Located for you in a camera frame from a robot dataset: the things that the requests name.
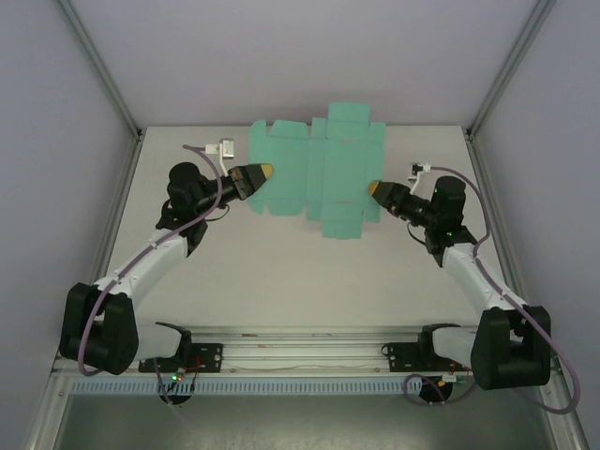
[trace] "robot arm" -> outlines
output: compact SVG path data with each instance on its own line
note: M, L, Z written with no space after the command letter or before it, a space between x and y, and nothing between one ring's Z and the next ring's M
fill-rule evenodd
M428 201L398 183L369 186L369 193L390 214L425 228L427 252L457 282L480 315L476 333L450 323L424 327L418 342L421 358L447 358L471 368L483 389L546 384L549 345L504 296L510 294L549 333L548 313L542 307L527 306L481 257L475 260L476 241L462 225L465 187L458 178L443 176ZM496 286L490 284L480 265Z
M254 194L273 173L269 164L250 164L235 167L221 177L222 193L218 207L233 200L245 200ZM137 360L172 358L178 367L189 365L191 334L188 330L168 323L139 324L135 318L144 297L174 266L187 258L201 243L208 228L205 220L174 234L165 236L204 214L216 201L217 181L200 174L196 165L188 162L174 166L167 186L169 200L161 210L157 230L150 242L153 249L123 277L134 257L112 274L92 285L76 284L68 293L60 353L77 360L83 329L92 306L100 293L111 283L102 309L102 321L95 321L85 347L84 363L112 374L120 374Z

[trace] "white wall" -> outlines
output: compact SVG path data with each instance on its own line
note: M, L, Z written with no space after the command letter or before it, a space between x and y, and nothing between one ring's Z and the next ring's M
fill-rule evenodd
M0 448L26 439L130 142L50 0L0 2Z
M73 0L141 126L468 126L535 0Z
M600 2L558 2L485 126L526 288L583 383L579 416L600 448Z

